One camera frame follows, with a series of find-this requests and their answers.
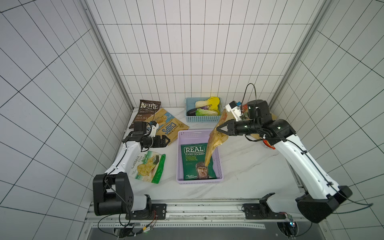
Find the red balsamico tomato chips bag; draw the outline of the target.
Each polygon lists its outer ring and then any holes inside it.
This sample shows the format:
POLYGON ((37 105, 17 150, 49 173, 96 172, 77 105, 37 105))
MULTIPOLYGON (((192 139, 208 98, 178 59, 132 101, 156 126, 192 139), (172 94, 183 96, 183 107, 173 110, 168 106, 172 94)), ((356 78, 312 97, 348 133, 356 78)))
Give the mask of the red balsamico tomato chips bag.
POLYGON ((205 156, 205 166, 207 167, 211 162, 211 157, 215 151, 215 149, 223 144, 228 138, 228 135, 225 135, 217 130, 217 127, 224 124, 228 120, 234 119, 234 115, 231 111, 227 111, 226 109, 223 110, 222 116, 213 129, 213 131, 210 133, 210 137, 207 144, 207 150, 206 150, 206 156, 205 156))

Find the green Real chips bag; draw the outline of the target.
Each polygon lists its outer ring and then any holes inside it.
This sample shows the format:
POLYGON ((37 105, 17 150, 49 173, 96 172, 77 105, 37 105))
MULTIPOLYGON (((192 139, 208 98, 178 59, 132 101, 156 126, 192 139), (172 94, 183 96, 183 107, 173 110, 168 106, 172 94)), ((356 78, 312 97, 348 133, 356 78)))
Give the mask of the green Real chips bag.
POLYGON ((213 162, 205 165, 207 143, 181 145, 183 180, 209 180, 216 179, 213 162))

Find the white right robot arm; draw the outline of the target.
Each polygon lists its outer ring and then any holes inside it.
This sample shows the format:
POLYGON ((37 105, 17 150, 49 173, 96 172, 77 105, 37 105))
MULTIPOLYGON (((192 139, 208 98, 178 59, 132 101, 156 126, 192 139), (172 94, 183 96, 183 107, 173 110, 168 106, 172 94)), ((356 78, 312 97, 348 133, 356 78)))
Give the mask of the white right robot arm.
POLYGON ((248 119, 242 118, 242 107, 236 102, 225 106, 223 116, 229 120, 217 126, 227 136, 257 134, 266 140, 290 164, 304 184, 303 193, 279 195, 272 193, 263 202, 273 213, 300 214, 312 223, 320 223, 352 196, 348 186, 333 180, 304 147, 293 127, 285 120, 273 120, 266 101, 247 104, 248 119))

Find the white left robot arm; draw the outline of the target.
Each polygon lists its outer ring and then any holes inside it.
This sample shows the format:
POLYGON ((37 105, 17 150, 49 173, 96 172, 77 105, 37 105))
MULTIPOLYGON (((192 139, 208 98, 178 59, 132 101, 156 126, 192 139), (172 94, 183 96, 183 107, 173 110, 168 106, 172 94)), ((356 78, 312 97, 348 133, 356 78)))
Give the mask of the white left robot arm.
POLYGON ((105 173, 93 179, 94 212, 97 216, 126 214, 128 217, 150 219, 154 212, 149 195, 134 195, 129 172, 144 149, 164 148, 167 136, 146 136, 133 132, 122 141, 121 151, 105 173))

